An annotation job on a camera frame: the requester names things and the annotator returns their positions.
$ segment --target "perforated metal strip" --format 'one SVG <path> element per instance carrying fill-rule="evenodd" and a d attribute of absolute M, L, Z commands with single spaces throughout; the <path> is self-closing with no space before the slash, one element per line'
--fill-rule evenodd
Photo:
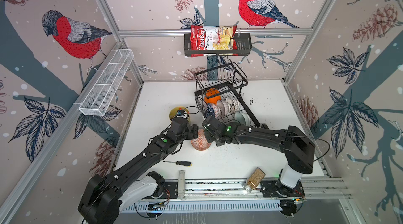
<path fill-rule="evenodd" d="M 231 211 L 281 211 L 279 200 L 237 200 L 237 201 L 171 201 L 163 211 L 147 210 L 148 202 L 137 202 L 137 210 L 147 213 L 201 213 L 201 212 L 231 212 Z M 136 212 L 134 205 L 129 206 L 124 213 Z"/>

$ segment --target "red patterned bowl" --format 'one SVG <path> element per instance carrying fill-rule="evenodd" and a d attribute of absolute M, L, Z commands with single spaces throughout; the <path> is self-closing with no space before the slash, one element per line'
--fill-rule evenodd
<path fill-rule="evenodd" d="M 204 151 L 210 147 L 211 143 L 207 142 L 207 139 L 204 136 L 204 129 L 199 129 L 198 134 L 198 138 L 192 139 L 192 146 L 198 151 Z"/>

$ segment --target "chip bag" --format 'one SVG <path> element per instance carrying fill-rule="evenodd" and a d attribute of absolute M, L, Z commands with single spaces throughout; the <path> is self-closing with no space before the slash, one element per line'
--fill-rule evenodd
<path fill-rule="evenodd" d="M 237 26 L 191 26 L 191 49 L 192 50 L 230 50 L 237 49 L 234 42 L 234 34 Z M 192 57 L 209 56 L 216 54 L 192 54 Z"/>

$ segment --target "robotic arm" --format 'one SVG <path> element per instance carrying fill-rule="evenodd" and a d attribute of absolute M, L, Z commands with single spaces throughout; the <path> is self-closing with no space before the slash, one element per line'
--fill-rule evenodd
<path fill-rule="evenodd" d="M 269 147 L 285 154 L 288 164 L 280 174 L 277 184 L 279 196 L 286 197 L 287 190 L 295 187 L 302 174 L 312 173 L 315 146 L 295 126 L 288 130 L 252 128 L 239 123 L 225 125 L 208 116 L 203 126 L 206 139 L 217 146 L 225 143 L 249 143 Z M 78 206 L 78 211 L 89 224 L 112 224 L 119 212 L 146 196 L 158 197 L 164 190 L 164 178 L 150 172 L 136 181 L 145 171 L 176 153 L 184 140 L 198 137 L 198 126 L 190 126 L 183 117 L 175 117 L 172 125 L 155 136 L 151 143 L 136 157 L 104 178 L 95 175 L 88 181 Z"/>

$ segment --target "screwdriver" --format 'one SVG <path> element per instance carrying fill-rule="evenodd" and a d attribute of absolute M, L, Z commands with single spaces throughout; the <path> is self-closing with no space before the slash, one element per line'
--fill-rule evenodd
<path fill-rule="evenodd" d="M 176 162 L 171 162 L 171 161 L 164 161 L 165 163 L 174 163 L 178 164 L 180 166 L 192 166 L 192 163 L 189 161 L 176 161 Z"/>

